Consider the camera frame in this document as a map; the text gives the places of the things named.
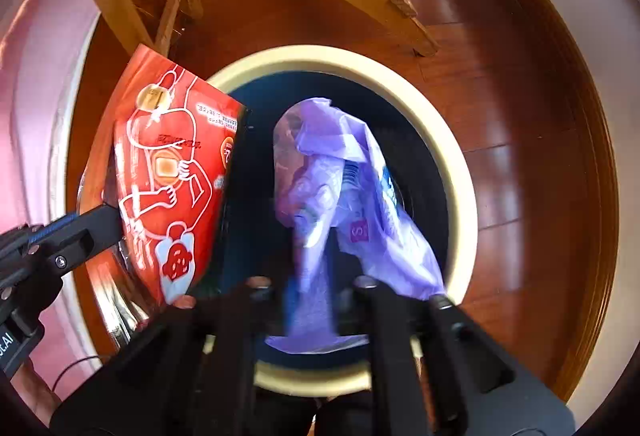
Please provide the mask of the person's left hand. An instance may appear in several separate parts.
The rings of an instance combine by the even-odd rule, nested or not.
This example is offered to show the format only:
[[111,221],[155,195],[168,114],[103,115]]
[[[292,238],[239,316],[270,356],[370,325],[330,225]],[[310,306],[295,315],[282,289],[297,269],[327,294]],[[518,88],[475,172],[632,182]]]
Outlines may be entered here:
[[41,378],[30,358],[27,358],[17,369],[11,378],[11,384],[34,415],[45,426],[49,426],[53,413],[61,404],[61,399]]

